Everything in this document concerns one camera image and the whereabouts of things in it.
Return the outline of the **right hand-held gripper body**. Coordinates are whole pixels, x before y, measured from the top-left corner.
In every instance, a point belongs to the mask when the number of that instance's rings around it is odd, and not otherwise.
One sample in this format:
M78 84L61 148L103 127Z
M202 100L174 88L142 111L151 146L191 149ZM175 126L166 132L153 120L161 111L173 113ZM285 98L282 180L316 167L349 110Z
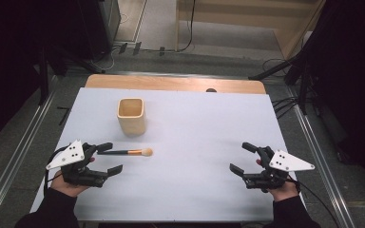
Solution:
M280 188L289 181L289 173L314 170L315 166L280 149L273 151L269 146L258 147L261 166L260 174L244 174L242 179L248 189L258 188L262 192Z

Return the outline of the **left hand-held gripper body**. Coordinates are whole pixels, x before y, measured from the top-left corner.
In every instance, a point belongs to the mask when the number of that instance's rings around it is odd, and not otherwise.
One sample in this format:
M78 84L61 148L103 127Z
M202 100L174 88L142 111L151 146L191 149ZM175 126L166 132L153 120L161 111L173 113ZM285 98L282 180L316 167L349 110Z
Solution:
M102 187L108 174L106 172L93 171L87 167L92 156L97 152L96 146L76 140L55 151L48 160L46 170L60 168L64 181L67 183Z

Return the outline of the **makeup brush with black handle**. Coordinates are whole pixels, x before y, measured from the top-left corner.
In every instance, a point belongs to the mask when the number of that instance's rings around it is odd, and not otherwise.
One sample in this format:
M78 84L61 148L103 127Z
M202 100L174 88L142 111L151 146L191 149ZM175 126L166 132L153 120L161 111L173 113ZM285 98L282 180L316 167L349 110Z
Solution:
M99 155L129 155L129 156L144 156L149 157L153 154L151 148L133 149L133 150L112 150L112 151L100 151Z

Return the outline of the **square wooden cup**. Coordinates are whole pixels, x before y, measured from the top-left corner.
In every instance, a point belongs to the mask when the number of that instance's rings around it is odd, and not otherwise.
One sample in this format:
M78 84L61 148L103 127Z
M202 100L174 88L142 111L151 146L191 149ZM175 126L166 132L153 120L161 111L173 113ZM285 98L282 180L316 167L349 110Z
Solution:
M123 132L128 136L145 133L144 100L141 98L123 98L118 102L117 118Z

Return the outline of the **person's right hand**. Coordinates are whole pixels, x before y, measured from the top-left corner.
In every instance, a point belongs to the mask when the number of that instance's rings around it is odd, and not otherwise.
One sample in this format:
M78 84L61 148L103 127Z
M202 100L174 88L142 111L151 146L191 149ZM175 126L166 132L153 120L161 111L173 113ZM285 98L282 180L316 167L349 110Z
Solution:
M285 182L280 188L268 189L268 192L273 196L274 202L298 196L297 186L289 181Z

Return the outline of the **person's left hand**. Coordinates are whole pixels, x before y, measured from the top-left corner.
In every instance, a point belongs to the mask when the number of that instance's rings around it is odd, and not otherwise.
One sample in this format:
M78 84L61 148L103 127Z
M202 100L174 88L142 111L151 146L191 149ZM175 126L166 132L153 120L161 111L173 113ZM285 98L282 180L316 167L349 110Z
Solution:
M74 185L65 182L61 170L58 170L55 173L54 179L52 180L50 187L72 198L78 197L82 192L88 189L88 186Z

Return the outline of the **white table mat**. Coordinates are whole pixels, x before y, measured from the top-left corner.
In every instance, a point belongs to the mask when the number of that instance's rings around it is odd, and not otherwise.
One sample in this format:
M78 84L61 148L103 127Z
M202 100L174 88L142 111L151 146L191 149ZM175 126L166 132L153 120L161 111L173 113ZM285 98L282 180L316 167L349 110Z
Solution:
M128 136L117 118L123 98L144 100L145 133ZM241 145L283 149L267 95L219 92L82 88L58 142L111 142L115 150L151 148L143 156L97 156L92 170L122 165L103 187L82 193L81 221L241 222L272 218L272 198L248 189L233 163L258 174L256 155Z

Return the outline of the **wooden table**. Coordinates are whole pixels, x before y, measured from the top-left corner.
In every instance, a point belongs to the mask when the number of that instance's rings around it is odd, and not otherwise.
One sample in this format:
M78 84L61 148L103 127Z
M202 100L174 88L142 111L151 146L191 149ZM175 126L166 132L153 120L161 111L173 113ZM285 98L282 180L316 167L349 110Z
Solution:
M265 94L262 82L195 77L92 74L88 88L121 88L167 91L211 91L219 93Z

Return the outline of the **black curtain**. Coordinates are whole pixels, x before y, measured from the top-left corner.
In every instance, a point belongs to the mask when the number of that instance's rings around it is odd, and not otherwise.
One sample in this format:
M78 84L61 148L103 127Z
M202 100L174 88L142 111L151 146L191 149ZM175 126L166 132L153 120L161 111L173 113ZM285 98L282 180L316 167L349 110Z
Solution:
M314 90L344 130L336 145L365 168L365 0L326 0L309 45Z
M34 66L38 0L0 0L0 132L40 86Z

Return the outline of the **black cabinet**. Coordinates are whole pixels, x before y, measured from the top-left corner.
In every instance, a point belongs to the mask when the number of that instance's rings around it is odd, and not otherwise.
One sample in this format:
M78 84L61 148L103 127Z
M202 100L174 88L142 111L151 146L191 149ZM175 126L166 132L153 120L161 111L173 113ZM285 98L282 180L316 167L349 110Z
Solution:
M97 60L112 50L121 23L118 0L76 0L82 16L82 47Z

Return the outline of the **light wooden furniture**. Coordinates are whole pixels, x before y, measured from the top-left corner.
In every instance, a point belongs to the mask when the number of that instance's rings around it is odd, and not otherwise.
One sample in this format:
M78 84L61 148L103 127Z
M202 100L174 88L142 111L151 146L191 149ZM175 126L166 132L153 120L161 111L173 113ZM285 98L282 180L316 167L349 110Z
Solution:
M179 23L194 13L195 22L273 29L285 59L292 58L301 40L312 31L326 0L175 0L176 35Z

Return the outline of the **metal floor rail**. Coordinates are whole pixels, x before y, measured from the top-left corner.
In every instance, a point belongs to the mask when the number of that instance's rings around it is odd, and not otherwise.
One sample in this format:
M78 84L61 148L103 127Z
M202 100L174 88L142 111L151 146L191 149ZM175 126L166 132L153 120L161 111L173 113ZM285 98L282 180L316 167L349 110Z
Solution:
M44 161L31 154L45 144L37 142L43 124L62 78L48 79L48 98L38 104L34 93L0 132L0 228L12 228L28 213L43 178Z
M332 171L327 163L324 154L317 141L308 117L302 113L299 107L295 108L295 113L302 128L303 134L313 154L317 170L322 178L322 182L329 196L330 202L336 213L336 221L339 228L356 228L351 213L346 205Z

